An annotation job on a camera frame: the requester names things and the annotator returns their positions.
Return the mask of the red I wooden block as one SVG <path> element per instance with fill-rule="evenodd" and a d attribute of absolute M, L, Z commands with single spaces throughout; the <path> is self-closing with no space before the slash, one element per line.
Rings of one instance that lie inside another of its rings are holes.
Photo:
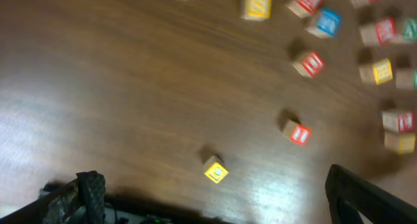
<path fill-rule="evenodd" d="M 283 136 L 295 144 L 306 146 L 311 130 L 293 120 L 287 120 L 283 127 Z"/>

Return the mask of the yellow O wooden block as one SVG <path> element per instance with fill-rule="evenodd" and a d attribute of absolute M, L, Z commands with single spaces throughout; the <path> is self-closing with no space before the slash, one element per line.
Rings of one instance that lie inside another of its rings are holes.
<path fill-rule="evenodd" d="M 205 162 L 204 175 L 215 184 L 220 183 L 228 174 L 229 171 L 219 157 L 213 155 Z"/>

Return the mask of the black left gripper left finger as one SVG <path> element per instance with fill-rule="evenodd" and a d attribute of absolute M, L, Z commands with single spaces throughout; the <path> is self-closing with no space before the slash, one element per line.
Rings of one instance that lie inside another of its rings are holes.
<path fill-rule="evenodd" d="M 77 174 L 77 179 L 1 218 L 2 224 L 64 223 L 77 210 L 86 209 L 85 223 L 104 223 L 106 180 L 96 171 Z"/>

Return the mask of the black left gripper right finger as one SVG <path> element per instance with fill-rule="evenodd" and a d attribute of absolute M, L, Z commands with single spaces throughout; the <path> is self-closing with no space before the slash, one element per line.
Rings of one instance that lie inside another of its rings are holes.
<path fill-rule="evenodd" d="M 361 216 L 374 224 L 416 224 L 416 207 L 340 165 L 331 165 L 325 192 L 333 224 L 362 224 Z"/>

